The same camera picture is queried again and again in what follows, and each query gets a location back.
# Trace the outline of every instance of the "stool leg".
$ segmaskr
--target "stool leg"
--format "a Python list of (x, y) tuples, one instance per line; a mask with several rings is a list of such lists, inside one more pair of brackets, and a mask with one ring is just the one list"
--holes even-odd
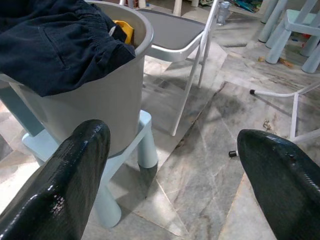
[(311, 36), (304, 45), (304, 48), (300, 51), (300, 54), (305, 57), (310, 57), (313, 51), (316, 49), (320, 41), (320, 36)]
[(175, 0), (173, 7), (173, 15), (180, 17), (182, 8), (182, 0)]
[(270, 38), (267, 40), (265, 43), (265, 46), (269, 49), (271, 49), (274, 45), (275, 42), (279, 39), (279, 36), (284, 32), (285, 30), (285, 21), (281, 21), (279, 25), (276, 27)]
[(278, 0), (270, 0), (269, 1), (268, 7), (266, 8), (266, 11), (265, 11), (265, 13), (264, 13), (264, 15), (263, 15), (263, 17), (261, 19), (262, 23), (265, 24), (269, 20), (272, 12), (276, 8), (277, 3), (278, 3)]
[(291, 35), (291, 31), (284, 29), (279, 39), (272, 46), (271, 50), (267, 54), (265, 61), (269, 64), (276, 64), (281, 56), (283, 49), (285, 48), (287, 41)]
[(121, 208), (107, 186), (103, 184), (99, 187), (94, 207), (98, 214), (100, 224), (106, 228), (114, 227), (121, 219)]
[(312, 55), (305, 61), (302, 70), (306, 73), (314, 73), (320, 64), (320, 45), (313, 51)]
[(41, 167), (43, 164), (45, 164), (46, 162), (42, 161), (39, 157), (34, 156), (35, 160), (37, 161), (37, 163), (39, 164), (39, 166)]
[(264, 28), (262, 29), (262, 32), (259, 35), (258, 40), (260, 42), (265, 43), (266, 41), (268, 41), (268, 38), (270, 37), (274, 26), (277, 24), (282, 11), (285, 9), (287, 1), (288, 0), (279, 0), (277, 5), (275, 6), (269, 20), (266, 22)]
[(158, 155), (154, 137), (151, 131), (151, 124), (145, 126), (146, 134), (138, 145), (138, 164), (145, 169), (150, 169), (157, 165)]
[(192, 0), (191, 2), (192, 7), (198, 7), (198, 5), (199, 5), (199, 0)]

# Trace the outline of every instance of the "dark clothing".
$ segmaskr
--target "dark clothing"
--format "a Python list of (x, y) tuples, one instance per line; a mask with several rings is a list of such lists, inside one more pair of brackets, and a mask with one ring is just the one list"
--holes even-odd
[(114, 26), (83, 0), (1, 0), (0, 72), (42, 97), (74, 90), (135, 57)]

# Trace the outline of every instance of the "plastic bottle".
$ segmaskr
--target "plastic bottle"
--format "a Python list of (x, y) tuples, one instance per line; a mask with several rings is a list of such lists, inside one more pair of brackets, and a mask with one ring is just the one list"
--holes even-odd
[(226, 19), (229, 15), (229, 7), (230, 7), (231, 3), (228, 1), (223, 1), (220, 3), (219, 5), (219, 12), (216, 18), (216, 23), (219, 26), (223, 26), (226, 24)]

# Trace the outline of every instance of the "tiled floor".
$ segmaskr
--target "tiled floor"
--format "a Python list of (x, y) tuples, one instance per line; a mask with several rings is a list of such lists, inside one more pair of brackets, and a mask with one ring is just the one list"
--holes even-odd
[[(168, 1), (161, 2), (151, 1), (171, 8)], [(185, 17), (206, 19), (207, 9), (183, 4)], [(146, 57), (142, 107), (152, 115), (159, 165), (140, 169), (132, 154), (109, 183), (122, 209), (121, 221), (104, 229), (93, 209), (83, 240), (275, 239), (239, 159), (229, 158), (228, 152), (236, 148), (244, 128), (288, 137), (291, 100), (254, 97), (249, 89), (287, 93), (319, 79), (320, 73), (303, 73), (304, 59), (291, 46), (284, 57), (295, 63), (293, 69), (258, 62), (268, 51), (256, 41), (262, 26), (257, 18), (234, 13), (226, 26), (216, 29), (203, 88), (192, 87), (175, 137), (167, 130), (191, 63)], [(299, 133), (320, 127), (318, 91), (301, 98)], [(0, 134), (1, 212), (38, 165), (21, 143), (24, 130), (3, 105)], [(319, 144), (316, 139), (301, 147), (317, 162)]]

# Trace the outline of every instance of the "elastic waistband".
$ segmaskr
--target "elastic waistband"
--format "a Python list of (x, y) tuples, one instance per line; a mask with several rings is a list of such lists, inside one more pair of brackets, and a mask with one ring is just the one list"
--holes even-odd
[[(75, 14), (79, 19), (85, 21), (85, 25), (89, 28), (89, 34), (94, 41), (96, 47), (101, 49), (101, 45), (108, 41), (109, 29), (107, 25), (107, 16), (103, 16), (101, 10), (95, 6), (90, 5), (83, 0), (77, 2), (79, 8), (75, 11)], [(110, 19), (109, 28), (113, 27), (115, 23)]]

